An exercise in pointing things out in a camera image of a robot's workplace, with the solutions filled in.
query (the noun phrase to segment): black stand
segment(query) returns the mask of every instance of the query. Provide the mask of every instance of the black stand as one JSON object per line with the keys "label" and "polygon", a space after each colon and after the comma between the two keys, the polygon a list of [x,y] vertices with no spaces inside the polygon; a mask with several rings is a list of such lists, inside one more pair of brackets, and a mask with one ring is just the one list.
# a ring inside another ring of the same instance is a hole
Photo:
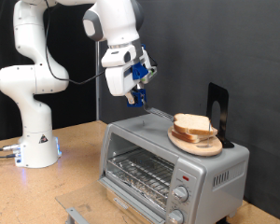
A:
{"label": "black stand", "polygon": [[216,224],[230,224],[227,219],[224,217],[220,221],[218,221]]}
{"label": "black stand", "polygon": [[210,119],[212,119],[212,110],[215,101],[219,103],[221,109],[220,127],[218,130],[217,138],[221,141],[223,148],[232,148],[234,147],[234,144],[225,138],[229,94],[227,90],[211,82],[208,85],[208,98],[206,109],[206,116]]}

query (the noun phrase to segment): black backdrop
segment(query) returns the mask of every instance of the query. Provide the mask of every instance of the black backdrop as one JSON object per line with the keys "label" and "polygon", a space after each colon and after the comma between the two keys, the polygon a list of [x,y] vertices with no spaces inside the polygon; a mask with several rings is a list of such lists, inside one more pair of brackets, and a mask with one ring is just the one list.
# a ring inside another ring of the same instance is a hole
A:
{"label": "black backdrop", "polygon": [[[245,198],[280,218],[280,0],[139,2],[141,40],[159,63],[149,105],[205,115],[209,82],[226,88],[227,137],[250,150]],[[100,79],[102,121],[145,114]]]}
{"label": "black backdrop", "polygon": [[[6,0],[0,24],[0,69],[33,62],[21,56],[14,47],[13,8],[17,0]],[[64,66],[70,78],[77,81],[95,75],[95,43],[85,35],[82,18],[91,5],[56,6],[51,14],[49,51]],[[83,86],[69,84],[67,90],[37,95],[50,106],[53,129],[95,120],[95,82]],[[21,115],[16,104],[0,92],[0,140],[21,136]]]}

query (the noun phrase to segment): oven rack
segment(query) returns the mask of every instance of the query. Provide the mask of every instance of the oven rack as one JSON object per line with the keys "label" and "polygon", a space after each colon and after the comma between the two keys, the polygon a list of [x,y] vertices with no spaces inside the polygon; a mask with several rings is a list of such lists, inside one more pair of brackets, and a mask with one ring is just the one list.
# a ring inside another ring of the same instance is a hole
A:
{"label": "oven rack", "polygon": [[112,174],[165,210],[174,165],[142,148],[108,161]]}

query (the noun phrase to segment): blue light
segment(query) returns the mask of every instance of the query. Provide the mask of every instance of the blue light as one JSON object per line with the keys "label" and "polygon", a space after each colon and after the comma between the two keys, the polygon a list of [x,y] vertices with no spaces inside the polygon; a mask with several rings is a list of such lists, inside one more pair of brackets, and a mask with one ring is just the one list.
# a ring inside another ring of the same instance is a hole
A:
{"label": "blue light", "polygon": [[21,182],[24,185],[27,184],[26,170],[24,168],[21,169]]}
{"label": "blue light", "polygon": [[62,155],[63,153],[60,151],[60,145],[59,145],[58,137],[56,137],[56,145],[57,145],[57,149],[58,149],[58,156],[61,157],[61,155]]}

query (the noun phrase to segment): bread slice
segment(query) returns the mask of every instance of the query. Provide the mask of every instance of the bread slice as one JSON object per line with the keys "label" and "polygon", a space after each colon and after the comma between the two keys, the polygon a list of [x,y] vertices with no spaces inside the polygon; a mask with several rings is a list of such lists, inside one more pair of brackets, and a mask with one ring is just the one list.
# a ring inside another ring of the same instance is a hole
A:
{"label": "bread slice", "polygon": [[173,129],[172,132],[175,132],[181,137],[188,138],[188,140],[196,140],[196,139],[205,139],[208,138],[208,135],[210,137],[214,137],[217,135],[217,129],[213,127],[213,134],[207,134],[207,135],[200,135],[200,134],[191,134],[191,133],[179,133],[177,130]]}
{"label": "bread slice", "polygon": [[207,137],[196,138],[196,139],[188,139],[187,137],[185,137],[185,135],[183,135],[182,133],[178,133],[175,129],[172,129],[172,136],[174,136],[175,138],[178,138],[182,141],[189,142],[189,143],[199,143],[208,138],[208,136],[207,136]]}
{"label": "bread slice", "polygon": [[209,130],[209,118],[191,114],[175,115],[175,130],[179,133],[190,133],[198,135],[213,135],[214,131],[211,127]]}

